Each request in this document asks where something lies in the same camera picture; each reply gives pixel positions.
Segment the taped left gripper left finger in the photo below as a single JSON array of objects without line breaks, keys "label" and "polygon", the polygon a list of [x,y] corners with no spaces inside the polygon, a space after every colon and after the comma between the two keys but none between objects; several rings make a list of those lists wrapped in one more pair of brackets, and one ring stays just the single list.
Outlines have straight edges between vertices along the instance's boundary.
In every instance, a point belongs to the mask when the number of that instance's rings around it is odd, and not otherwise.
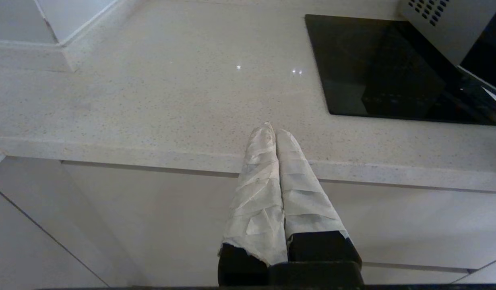
[{"label": "taped left gripper left finger", "polygon": [[269,122],[250,134],[218,253],[220,286],[267,285],[288,262],[276,137]]}]

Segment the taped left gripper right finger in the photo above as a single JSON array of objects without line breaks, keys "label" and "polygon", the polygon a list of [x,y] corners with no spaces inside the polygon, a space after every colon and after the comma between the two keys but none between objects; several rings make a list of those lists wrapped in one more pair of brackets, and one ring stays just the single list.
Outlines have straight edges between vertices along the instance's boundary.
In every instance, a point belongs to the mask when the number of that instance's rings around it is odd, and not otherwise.
[{"label": "taped left gripper right finger", "polygon": [[361,264],[340,216],[290,132],[276,131],[276,153],[290,261]]}]

